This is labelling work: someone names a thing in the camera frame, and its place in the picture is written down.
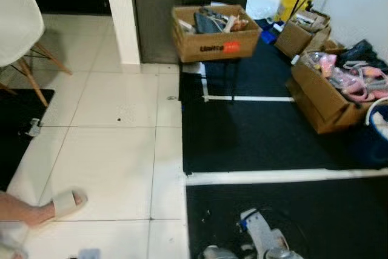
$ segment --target cardboard box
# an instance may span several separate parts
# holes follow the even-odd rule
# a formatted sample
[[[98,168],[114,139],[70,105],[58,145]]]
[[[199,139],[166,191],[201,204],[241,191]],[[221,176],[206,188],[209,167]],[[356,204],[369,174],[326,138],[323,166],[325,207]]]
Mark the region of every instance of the cardboard box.
[[[319,72],[298,61],[286,86],[317,133],[344,130],[364,120],[372,103],[346,100]]]
[[[330,35],[330,17],[323,13],[314,10],[312,11],[313,13],[298,12],[298,14],[315,19],[317,23],[316,26],[302,26],[295,23],[295,18],[293,18],[284,26],[283,31],[276,40],[275,47],[281,50],[289,58],[300,55],[313,39],[318,43],[323,44]]]
[[[224,15],[240,15],[248,20],[243,31],[232,33],[189,34],[179,25],[178,20],[195,25],[194,12],[201,7],[174,7],[173,39],[182,62],[210,61],[251,57],[255,50],[261,28],[253,21],[240,5],[211,6],[210,9]]]

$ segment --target orange logo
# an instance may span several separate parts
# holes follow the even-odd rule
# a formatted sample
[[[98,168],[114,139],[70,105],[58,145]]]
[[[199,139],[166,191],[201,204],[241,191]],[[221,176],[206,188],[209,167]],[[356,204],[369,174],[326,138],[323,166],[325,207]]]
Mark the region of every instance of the orange logo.
[[[240,43],[238,41],[226,42],[224,44],[225,53],[235,53],[240,51]]]

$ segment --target white tape line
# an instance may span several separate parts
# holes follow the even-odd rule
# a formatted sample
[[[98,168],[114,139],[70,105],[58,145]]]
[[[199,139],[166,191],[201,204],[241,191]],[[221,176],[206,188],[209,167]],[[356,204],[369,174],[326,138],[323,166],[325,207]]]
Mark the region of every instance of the white tape line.
[[[207,95],[208,100],[232,100],[231,96],[221,96],[221,95]],[[235,101],[281,101],[292,103],[294,102],[292,97],[271,97],[271,96],[235,96]]]
[[[388,169],[381,170],[267,170],[193,173],[186,178],[186,185],[285,183],[299,181],[319,181],[351,179],[362,177],[388,176]]]
[[[201,72],[201,82],[202,82],[202,89],[203,89],[203,98],[205,102],[209,101],[209,91],[207,90],[207,79],[206,79],[206,67],[203,63],[200,63],[200,72]]]

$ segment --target white chair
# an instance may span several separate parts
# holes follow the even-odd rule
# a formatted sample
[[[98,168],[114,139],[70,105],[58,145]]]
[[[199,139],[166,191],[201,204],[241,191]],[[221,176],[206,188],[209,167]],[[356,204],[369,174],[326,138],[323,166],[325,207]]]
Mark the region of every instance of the white chair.
[[[36,52],[50,59],[61,70],[70,75],[72,73],[38,43],[43,32],[44,23],[35,0],[0,0],[0,68],[17,61],[39,99],[47,107],[47,101],[33,78],[24,55],[35,48]],[[16,94],[1,83],[0,89]]]

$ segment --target yellow bucket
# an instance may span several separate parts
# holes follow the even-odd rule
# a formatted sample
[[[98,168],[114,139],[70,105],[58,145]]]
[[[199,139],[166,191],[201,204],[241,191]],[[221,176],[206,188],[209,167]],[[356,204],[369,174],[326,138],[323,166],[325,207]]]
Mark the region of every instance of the yellow bucket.
[[[280,5],[275,15],[275,21],[284,21],[284,22],[288,21],[296,1],[297,0],[280,0]],[[300,9],[305,10],[306,7],[307,7],[307,1],[302,5]]]

